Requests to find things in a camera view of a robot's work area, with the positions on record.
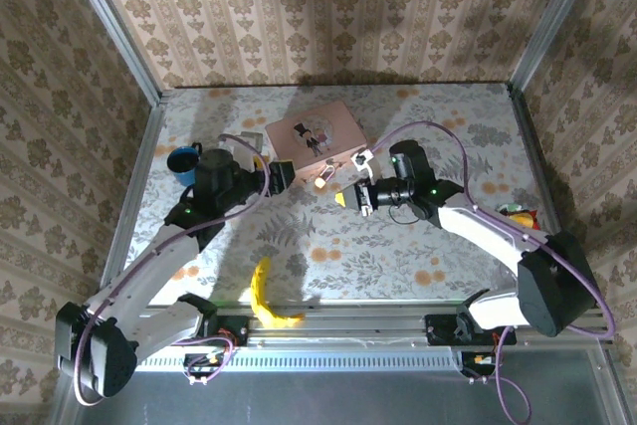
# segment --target patterned wallpaper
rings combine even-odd
[[[88,0],[0,0],[0,423],[40,423],[54,318],[99,285],[148,115]]]
[[[637,0],[578,0],[526,96],[556,204],[613,305],[637,394]]]
[[[157,82],[169,89],[504,82],[547,2],[113,1]]]

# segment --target box lid illustration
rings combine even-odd
[[[367,140],[344,102],[317,106],[266,126],[281,160],[290,159],[297,175],[314,171],[328,160],[347,162]]]

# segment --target printed figure on box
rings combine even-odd
[[[319,149],[320,141],[314,138],[311,130],[305,128],[302,123],[296,124],[295,130],[298,131],[299,136],[306,141],[306,145],[308,146],[308,148],[312,149],[312,152],[315,154],[315,157],[322,155],[322,152]],[[322,130],[321,130],[321,133],[322,133],[322,137],[324,137],[324,140],[327,140],[327,137],[325,136],[324,132],[322,132]]]

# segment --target blue mug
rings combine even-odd
[[[192,146],[181,146],[168,155],[168,169],[183,186],[195,184],[195,167],[203,151],[201,143],[194,142]]]

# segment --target yellow banana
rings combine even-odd
[[[305,315],[297,314],[286,318],[272,312],[266,303],[266,279],[270,272],[270,258],[259,261],[250,283],[250,307],[265,328],[292,327],[304,319]]]

